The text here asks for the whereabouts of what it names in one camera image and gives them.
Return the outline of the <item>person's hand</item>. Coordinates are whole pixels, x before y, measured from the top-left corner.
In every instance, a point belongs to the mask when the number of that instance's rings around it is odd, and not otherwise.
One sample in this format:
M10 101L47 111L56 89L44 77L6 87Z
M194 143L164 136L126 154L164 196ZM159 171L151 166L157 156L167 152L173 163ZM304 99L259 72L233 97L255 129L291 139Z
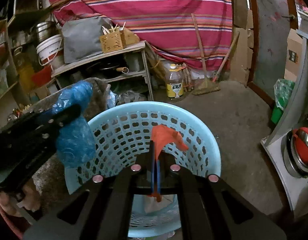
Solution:
M0 207L5 213L14 217L23 217L21 209L35 212L39 210L40 194L36 189L33 178L31 178L22 189L23 198L18 201L15 197L5 192L0 193Z

